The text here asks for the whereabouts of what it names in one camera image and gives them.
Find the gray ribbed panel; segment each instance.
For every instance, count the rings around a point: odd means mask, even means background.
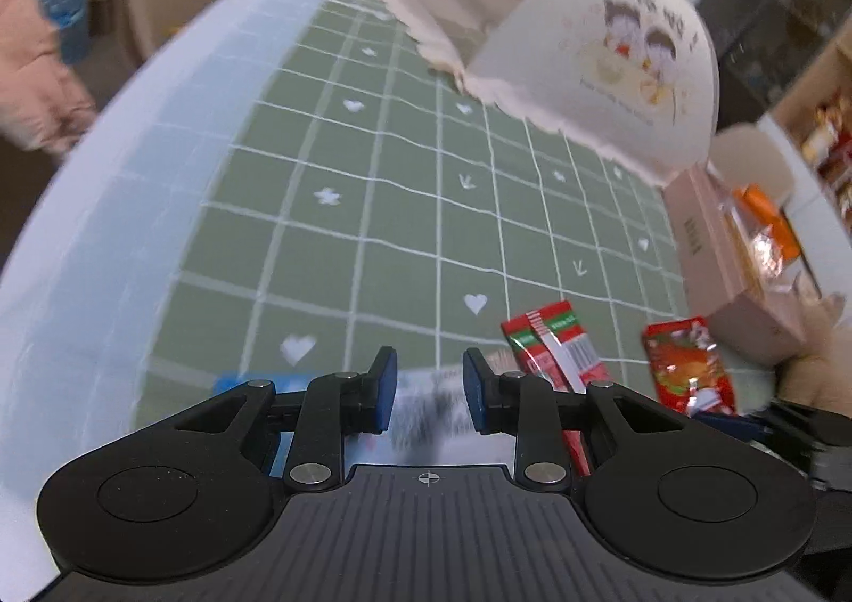
[[[239,561],[190,581],[132,588],[70,575],[45,602],[814,602],[787,574],[727,587],[633,568],[562,496],[514,487],[499,467],[358,467],[295,497]]]

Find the floor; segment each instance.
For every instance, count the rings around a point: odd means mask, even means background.
[[[108,105],[132,74],[114,35],[93,39],[91,54],[74,70],[99,110]],[[44,152],[24,152],[0,141],[0,267],[56,167],[55,159]]]

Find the pink box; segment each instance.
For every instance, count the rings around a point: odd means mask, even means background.
[[[771,366],[802,351],[798,301],[751,274],[744,241],[721,209],[728,199],[704,165],[693,165],[663,189],[690,313],[704,316],[713,337],[744,359]]]

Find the pink cloth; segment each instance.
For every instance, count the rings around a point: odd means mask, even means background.
[[[0,0],[0,135],[26,150],[61,155],[97,112],[58,48],[37,0]]]

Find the green checkered tablecloth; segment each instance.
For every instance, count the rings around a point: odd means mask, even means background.
[[[378,0],[323,0],[203,202],[136,424],[220,375],[363,371],[382,344],[458,364],[560,298],[653,396],[642,329],[689,313],[659,192],[455,92]],[[728,367],[743,409],[765,400],[765,372]]]

